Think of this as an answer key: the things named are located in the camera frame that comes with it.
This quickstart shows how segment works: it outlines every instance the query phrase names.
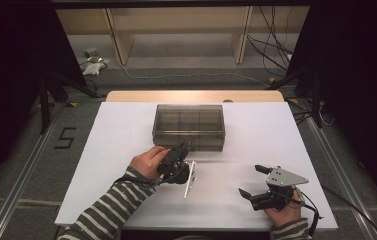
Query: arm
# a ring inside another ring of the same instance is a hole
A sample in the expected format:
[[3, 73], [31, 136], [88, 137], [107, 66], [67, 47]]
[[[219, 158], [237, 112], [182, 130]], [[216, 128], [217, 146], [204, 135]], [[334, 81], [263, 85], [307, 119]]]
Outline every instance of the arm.
[[[297, 191], [294, 191], [294, 199], [300, 199]], [[312, 239], [308, 232], [307, 218], [301, 218], [301, 207], [290, 202], [281, 211], [265, 209], [264, 212], [273, 221], [271, 239]]]
[[[156, 146], [134, 157], [124, 176], [157, 179], [157, 167], [167, 152], [165, 148]], [[154, 188], [140, 188], [129, 181], [114, 183], [106, 194], [65, 229], [59, 239], [114, 239], [132, 213], [154, 192]]]

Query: gray floor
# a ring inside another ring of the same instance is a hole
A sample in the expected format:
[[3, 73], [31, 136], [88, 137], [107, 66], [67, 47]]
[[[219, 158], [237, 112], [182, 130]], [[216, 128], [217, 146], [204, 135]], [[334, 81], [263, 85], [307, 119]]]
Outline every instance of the gray floor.
[[[266, 40], [267, 35], [255, 37]], [[287, 46], [293, 48], [296, 35], [289, 34], [287, 37]], [[263, 59], [249, 45], [246, 48], [244, 62], [235, 64], [229, 36], [226, 35], [139, 36], [125, 66], [132, 77], [117, 64], [108, 36], [69, 36], [69, 40], [81, 62], [85, 60], [82, 50], [89, 47], [96, 47], [100, 56], [109, 61], [108, 67], [101, 70], [99, 76], [87, 77], [90, 79], [89, 87], [94, 88], [95, 83], [98, 92], [101, 93], [126, 89], [263, 89], [269, 84], [269, 78], [275, 77], [264, 70], [264, 66], [272, 72], [282, 73], [270, 62], [265, 62], [264, 65]], [[282, 64], [275, 54], [275, 49], [268, 51], [269, 55]], [[285, 97], [293, 96], [292, 90], [290, 86], [281, 89]], [[51, 107], [52, 112], [58, 114], [57, 120], [17, 208], [2, 234], [2, 239], [50, 240], [59, 230], [54, 225], [55, 217], [100, 103], [104, 101], [89, 98], [74, 89], [67, 89], [67, 92], [69, 102], [76, 102], [77, 105], [61, 108], [62, 105], [56, 104]], [[300, 110], [293, 106], [292, 111], [297, 113]], [[31, 116], [21, 131], [13, 151], [0, 167], [0, 208], [40, 137], [40, 109], [36, 103]], [[328, 121], [331, 119], [330, 115], [324, 117]], [[330, 160], [317, 141], [313, 122], [306, 120], [298, 127], [321, 184], [343, 195], [336, 174], [329, 164]], [[64, 128], [74, 128], [65, 133], [65, 137], [74, 138], [74, 141], [68, 149], [57, 149], [68, 144], [68, 141], [59, 140]], [[377, 187], [366, 169], [358, 166], [358, 159], [337, 127], [336, 121], [331, 126], [324, 125], [321, 131], [343, 169], [348, 173], [347, 178], [366, 210], [377, 224]], [[328, 192], [325, 194], [339, 229], [317, 232], [315, 239], [365, 239], [352, 209], [334, 195]]]

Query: dark wall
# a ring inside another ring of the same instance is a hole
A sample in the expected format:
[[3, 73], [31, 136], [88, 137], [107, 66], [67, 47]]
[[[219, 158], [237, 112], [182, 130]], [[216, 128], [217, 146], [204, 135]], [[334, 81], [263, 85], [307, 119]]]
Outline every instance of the dark wall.
[[[290, 68], [318, 69], [321, 100], [377, 184], [377, 3], [336, 1], [329, 10], [310, 8]], [[313, 79], [301, 79], [297, 92], [312, 90]]]
[[324, 98], [377, 184], [377, 4], [360, 4], [325, 78]]
[[4, 2], [0, 1], [0, 164], [27, 120], [41, 76], [57, 72], [86, 85], [55, 11]]

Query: black cable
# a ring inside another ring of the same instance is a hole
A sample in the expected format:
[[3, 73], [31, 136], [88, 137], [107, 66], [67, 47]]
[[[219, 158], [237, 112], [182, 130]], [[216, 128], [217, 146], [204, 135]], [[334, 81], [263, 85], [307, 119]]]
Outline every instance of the black cable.
[[288, 13], [288, 16], [287, 16], [287, 24], [285, 25], [285, 41], [283, 43], [286, 43], [288, 40], [288, 24], [289, 24], [289, 19], [290, 19], [291, 13], [293, 12], [293, 9], [294, 9], [294, 6], [291, 6], [290, 12]]
[[275, 62], [272, 58], [270, 58], [269, 56], [267, 56], [264, 52], [262, 52], [258, 47], [256, 47], [256, 45], [253, 44], [253, 42], [251, 42], [251, 37], [250, 36], [247, 36], [247, 40], [250, 42], [251, 46], [254, 48], [254, 50], [256, 50], [256, 52], [258, 52], [260, 55], [262, 55], [263, 57], [265, 57], [267, 60], [271, 61], [272, 63], [274, 63], [275, 65], [277, 65], [278, 67], [282, 68], [283, 70], [287, 70], [287, 68], [285, 68], [284, 66], [282, 66], [281, 64]]
[[[301, 204], [302, 204], [302, 201], [295, 200], [295, 199], [293, 199], [292, 197], [287, 197], [287, 196], [285, 196], [285, 195], [283, 195], [283, 194], [281, 194], [281, 193], [277, 193], [277, 192], [274, 192], [274, 193], [275, 193], [276, 195], [282, 197], [282, 198], [285, 198], [285, 199], [288, 201], [288, 203], [289, 203], [289, 202], [294, 202], [294, 203], [299, 204], [300, 206], [301, 206]], [[310, 228], [309, 228], [309, 231], [308, 231], [308, 234], [309, 234], [310, 236], [313, 236], [313, 233], [314, 233], [315, 230], [316, 230], [316, 226], [318, 225], [318, 221], [319, 221], [319, 219], [322, 219], [322, 217], [319, 215], [318, 208], [317, 208], [316, 205], [313, 203], [313, 201], [310, 200], [310, 198], [309, 198], [306, 194], [304, 194], [303, 192], [301, 192], [301, 195], [305, 196], [305, 197], [307, 198], [307, 200], [309, 200], [309, 202], [313, 205], [313, 207], [311, 207], [311, 206], [309, 206], [309, 205], [307, 205], [307, 204], [304, 205], [305, 208], [310, 209], [310, 210], [312, 210], [312, 211], [315, 213], [314, 216], [313, 216], [312, 225], [310, 225]]]
[[57, 226], [57, 229], [56, 229], [56, 232], [54, 234], [54, 238], [53, 239], [57, 239], [58, 238], [58, 234], [60, 233], [60, 229], [61, 229], [61, 227]]
[[300, 125], [300, 123], [304, 122], [304, 120], [308, 119], [309, 117], [311, 117], [311, 115], [307, 114], [305, 117], [303, 117], [300, 122], [297, 122], [297, 126]]
[[137, 178], [137, 177], [131, 177], [131, 176], [123, 176], [119, 179], [117, 179], [114, 183], [118, 183], [118, 182], [132, 182], [132, 183], [138, 183], [142, 186], [146, 186], [146, 188], [154, 188], [154, 187], [157, 187], [158, 185], [160, 185], [159, 181], [158, 180], [146, 180], [146, 179], [141, 179], [141, 178]]
[[281, 60], [282, 62], [284, 63], [285, 67], [288, 67], [287, 63], [285, 62], [284, 58], [282, 57], [282, 55], [284, 55], [284, 57], [288, 60], [289, 62], [289, 59], [287, 57], [287, 55], [285, 55], [285, 53], [281, 54], [281, 46], [282, 44], [278, 42], [278, 39], [276, 38], [276, 26], [275, 26], [275, 16], [276, 16], [276, 8], [275, 6], [272, 6], [272, 24], [271, 24], [271, 31], [272, 31], [272, 35], [273, 37], [275, 38], [275, 41], [277, 43], [277, 51], [278, 51], [278, 54], [279, 54], [279, 57], [281, 57]]
[[334, 191], [332, 191], [331, 189], [329, 189], [328, 187], [322, 185], [322, 189], [324, 189], [325, 191], [328, 191], [330, 192], [332, 195], [338, 197], [339, 199], [343, 200], [345, 203], [347, 203], [350, 207], [352, 207], [354, 210], [356, 210], [363, 218], [365, 218], [374, 228], [375, 230], [377, 231], [377, 226], [376, 224], [368, 217], [366, 216], [366, 214], [364, 214], [360, 209], [358, 209], [356, 206], [354, 206], [351, 202], [349, 202], [347, 199], [343, 198], [342, 196], [338, 195], [337, 193], [335, 193]]
[[268, 59], [269, 61], [273, 62], [275, 65], [277, 65], [278, 67], [282, 68], [283, 70], [287, 71], [287, 69], [283, 66], [281, 66], [280, 64], [278, 64], [277, 62], [275, 62], [274, 60], [272, 60], [269, 56], [267, 56], [264, 52], [262, 52], [259, 48], [257, 48], [253, 42], [251, 42], [251, 40], [249, 39], [249, 37], [247, 36], [247, 40], [250, 42], [251, 46], [254, 48], [254, 50], [256, 50], [256, 52], [258, 52], [260, 55], [263, 56], [263, 66], [266, 70], [266, 72], [272, 74], [272, 75], [275, 75], [275, 76], [278, 76], [278, 77], [285, 77], [284, 75], [280, 75], [280, 74], [277, 74], [277, 73], [273, 73], [271, 71], [269, 71], [269, 69], [267, 69], [266, 67], [266, 64], [264, 62], [264, 58]]
[[[255, 42], [262, 43], [262, 44], [266, 44], [266, 42], [264, 42], [264, 41], [260, 41], [260, 40], [257, 40], [257, 39], [253, 38], [252, 36], [250, 36], [250, 35], [248, 35], [248, 34], [247, 34], [247, 37], [249, 37], [251, 40], [253, 40], [253, 41], [255, 41]], [[274, 45], [274, 44], [272, 44], [272, 43], [268, 43], [268, 45], [269, 45], [269, 46], [272, 46], [272, 47], [275, 47], [275, 48], [278, 47], [278, 46], [276, 46], [276, 45]], [[281, 49], [281, 50], [284, 51], [284, 52], [287, 52], [287, 53], [289, 53], [289, 54], [293, 54], [293, 52], [291, 52], [291, 51], [288, 50], [288, 49]]]
[[95, 82], [92, 79], [85, 79], [85, 80], [92, 82], [92, 85], [94, 85], [94, 91], [95, 92], [98, 91], [97, 85], [95, 84]]
[[[276, 37], [276, 35], [275, 35], [275, 32], [274, 32], [274, 30], [273, 30], [273, 28], [274, 28], [274, 22], [272, 23], [273, 26], [271, 27], [271, 25], [269, 25], [269, 22], [268, 22], [268, 20], [267, 20], [267, 18], [266, 18], [266, 16], [265, 16], [265, 14], [263, 13], [263, 9], [262, 9], [261, 6], [259, 6], [259, 10], [260, 10], [260, 12], [261, 12], [261, 14], [262, 14], [262, 16], [263, 16], [263, 19], [265, 20], [266, 25], [267, 25], [267, 27], [268, 27], [268, 29], [269, 29], [269, 34], [271, 34], [271, 35], [273, 36], [273, 38], [275, 39], [275, 43], [276, 43], [276, 45], [279, 46], [279, 48], [281, 48], [281, 49], [288, 50], [286, 47], [284, 47], [284, 46], [278, 41], [278, 39], [277, 39], [277, 37]], [[272, 7], [272, 17], [273, 17], [273, 19], [275, 18], [275, 8], [274, 8], [274, 7]]]
[[[299, 118], [296, 118], [295, 115], [299, 115], [299, 114], [303, 114], [303, 116], [299, 117]], [[307, 113], [296, 113], [296, 114], [293, 114], [294, 115], [294, 120], [297, 122], [299, 120], [303, 120], [303, 118], [306, 117], [306, 114]]]
[[291, 106], [294, 106], [294, 107], [300, 109], [300, 110], [303, 111], [303, 112], [308, 112], [306, 109], [304, 109], [304, 108], [298, 106], [297, 103], [291, 101], [290, 99], [284, 99], [284, 100], [285, 100], [285, 102], [287, 102], [287, 103], [290, 104]]
[[183, 167], [181, 167], [181, 169], [176, 174], [174, 174], [172, 177], [170, 177], [168, 179], [163, 179], [163, 181], [161, 181], [160, 184], [170, 182], [171, 180], [175, 179], [182, 171], [183, 171]]

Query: aluminum rail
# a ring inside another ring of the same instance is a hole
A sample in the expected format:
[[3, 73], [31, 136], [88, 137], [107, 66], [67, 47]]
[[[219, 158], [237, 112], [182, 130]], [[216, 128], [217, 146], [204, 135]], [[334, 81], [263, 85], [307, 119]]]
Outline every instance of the aluminum rail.
[[[325, 158], [327, 159], [329, 166], [332, 169], [332, 172], [334, 173], [335, 179], [340, 185], [341, 191], [343, 192], [345, 199], [352, 203], [354, 206], [356, 206], [369, 219], [372, 220], [371, 215], [366, 210], [363, 201], [360, 199], [357, 191], [355, 190], [353, 184], [348, 178], [348, 174], [344, 171], [340, 161], [338, 160], [334, 150], [331, 147], [331, 144], [326, 138], [324, 131], [317, 127], [313, 119], [308, 118], [307, 122], [310, 128], [312, 129], [313, 135], [319, 143], [325, 155]], [[357, 211], [352, 209], [352, 212], [365, 238], [367, 240], [377, 240], [377, 231], [375, 230], [375, 228]]]
[[328, 0], [14, 0], [11, 5], [50, 6], [55, 9], [83, 8], [162, 8], [162, 7], [233, 7], [233, 6], [310, 6], [333, 4]]
[[2, 234], [4, 233], [5, 228], [7, 227], [8, 222], [13, 215], [14, 210], [16, 209], [17, 203], [22, 196], [31, 176], [33, 170], [35, 169], [41, 155], [45, 149], [45, 144], [51, 136], [52, 129], [54, 129], [55, 123], [57, 121], [58, 116], [64, 109], [64, 104], [57, 104], [57, 108], [52, 114], [52, 121], [49, 127], [45, 130], [44, 134], [42, 134], [35, 147], [32, 150], [23, 170], [21, 171], [16, 183], [14, 184], [11, 192], [9, 193], [7, 199], [4, 201], [4, 204], [1, 206], [0, 209], [0, 239]]

